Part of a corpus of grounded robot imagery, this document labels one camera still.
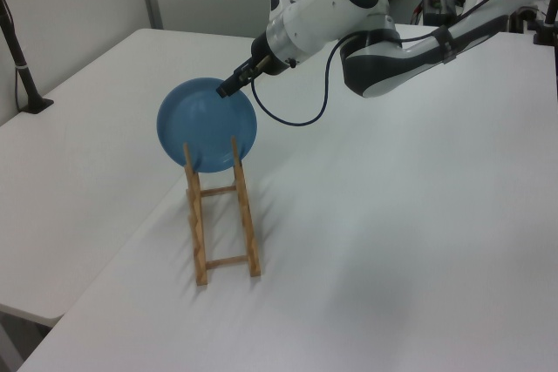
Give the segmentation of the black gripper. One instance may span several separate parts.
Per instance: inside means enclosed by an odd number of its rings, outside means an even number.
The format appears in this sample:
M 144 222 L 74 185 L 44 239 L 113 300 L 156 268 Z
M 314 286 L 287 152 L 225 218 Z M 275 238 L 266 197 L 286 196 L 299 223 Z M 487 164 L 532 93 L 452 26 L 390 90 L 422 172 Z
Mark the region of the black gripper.
M 221 98 L 230 97 L 248 85 L 253 77 L 259 77 L 263 73 L 277 76 L 288 68 L 289 65 L 271 50 L 266 33 L 263 32 L 251 44 L 251 59 L 237 67 L 216 91 Z

